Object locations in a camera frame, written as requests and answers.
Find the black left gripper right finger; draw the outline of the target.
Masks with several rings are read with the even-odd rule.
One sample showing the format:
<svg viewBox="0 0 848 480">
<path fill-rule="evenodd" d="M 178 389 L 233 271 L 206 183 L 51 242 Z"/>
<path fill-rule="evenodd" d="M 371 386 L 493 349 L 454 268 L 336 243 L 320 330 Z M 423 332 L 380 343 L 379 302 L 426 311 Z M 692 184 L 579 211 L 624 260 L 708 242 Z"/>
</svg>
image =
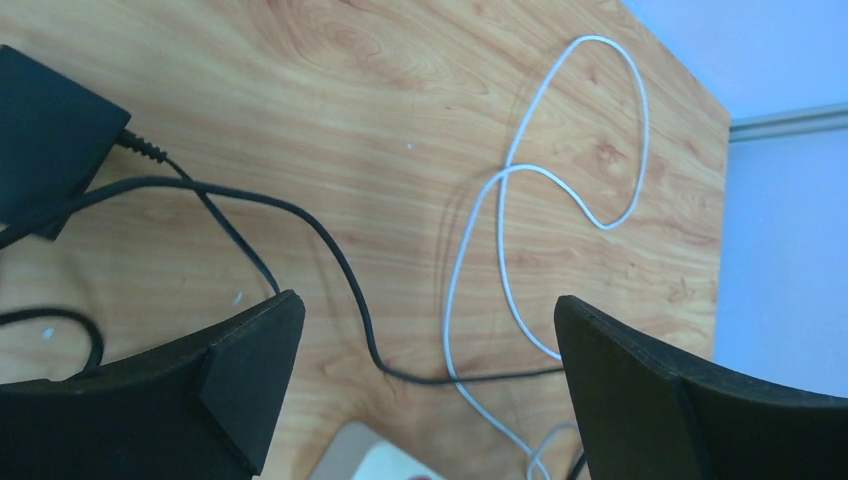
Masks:
<svg viewBox="0 0 848 480">
<path fill-rule="evenodd" d="M 847 402 L 704 360 L 573 295 L 554 323 L 595 479 L 843 479 Z"/>
</svg>

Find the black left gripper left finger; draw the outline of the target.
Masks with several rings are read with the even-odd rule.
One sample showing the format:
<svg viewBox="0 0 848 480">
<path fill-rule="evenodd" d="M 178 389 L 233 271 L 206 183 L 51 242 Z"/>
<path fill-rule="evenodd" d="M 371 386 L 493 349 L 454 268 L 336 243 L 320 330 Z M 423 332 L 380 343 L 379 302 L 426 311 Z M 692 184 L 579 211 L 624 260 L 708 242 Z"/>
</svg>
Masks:
<svg viewBox="0 0 848 480">
<path fill-rule="evenodd" d="M 284 291 L 63 381 L 1 388 L 5 479 L 250 479 L 292 375 L 305 307 Z"/>
</svg>

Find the black plug adapter with cord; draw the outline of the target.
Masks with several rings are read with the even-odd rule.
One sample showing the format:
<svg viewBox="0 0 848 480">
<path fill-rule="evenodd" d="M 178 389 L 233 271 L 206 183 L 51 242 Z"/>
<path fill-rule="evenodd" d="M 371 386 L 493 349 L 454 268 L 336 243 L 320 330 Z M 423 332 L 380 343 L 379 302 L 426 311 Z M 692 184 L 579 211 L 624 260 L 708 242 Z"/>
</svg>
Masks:
<svg viewBox="0 0 848 480">
<path fill-rule="evenodd" d="M 345 250 L 389 366 L 429 378 L 447 372 L 441 349 L 448 270 L 432 218 L 369 200 L 311 191 L 306 206 Z M 450 479 L 521 479 L 539 453 L 551 476 L 587 478 L 562 375 L 483 384 L 478 400 L 523 438 L 518 447 L 451 387 L 382 373 L 368 355 L 360 315 L 327 246 L 294 215 L 223 200 L 283 288 L 306 306 L 303 336 L 263 472 L 304 479 L 336 432 L 360 421 Z M 194 195 L 144 189 L 77 215 L 55 243 L 25 239 L 1 253 L 1 307 L 59 306 L 91 316 L 116 361 L 225 319 L 270 288 Z"/>
</svg>

